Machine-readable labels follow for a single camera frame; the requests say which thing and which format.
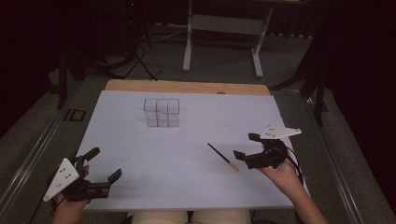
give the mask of table leg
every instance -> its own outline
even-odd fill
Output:
[[[189,17],[187,19],[187,44],[186,51],[184,52],[183,72],[190,71],[191,63],[191,32],[192,32],[192,0],[189,1]]]
[[[265,21],[262,23],[262,30],[259,35],[259,42],[256,45],[256,48],[251,50],[251,56],[253,58],[254,70],[256,71],[256,77],[262,77],[262,64],[260,63],[259,52],[262,47],[262,41],[265,38],[265,33],[267,32],[268,25],[274,11],[273,7],[270,7],[267,11],[267,15],[265,17]]]

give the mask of person's lap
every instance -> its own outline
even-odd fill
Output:
[[[186,211],[134,212],[134,224],[186,224]],[[194,211],[191,223],[197,224],[250,224],[249,211],[245,209],[212,209]]]

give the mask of white triangular marker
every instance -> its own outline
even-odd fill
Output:
[[[260,139],[278,139],[282,137],[289,137],[299,133],[301,133],[300,129],[269,126],[264,133],[260,134]]]
[[[79,174],[73,164],[68,159],[64,159],[55,177],[53,177],[43,201],[49,201],[78,178]]]

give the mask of human hand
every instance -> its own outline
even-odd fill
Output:
[[[86,165],[83,167],[84,176],[87,176],[89,173],[90,166]],[[79,223],[79,220],[82,216],[82,210],[85,205],[90,200],[84,200],[81,202],[69,202],[63,195],[60,193],[56,200],[57,207],[55,210],[55,217],[52,221],[53,224],[74,224]]]
[[[296,168],[289,159],[285,159],[276,169],[271,167],[259,168],[286,196],[296,192],[298,189],[304,189],[297,175]]]

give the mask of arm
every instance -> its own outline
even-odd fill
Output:
[[[300,183],[297,172],[289,160],[285,160],[276,169],[266,167],[259,170],[291,200],[303,223],[328,223]]]
[[[89,168],[89,165],[84,166],[84,175],[88,175]],[[78,224],[82,217],[82,210],[89,200],[69,202],[62,194],[59,194],[57,202],[59,205],[56,207],[52,224]]]

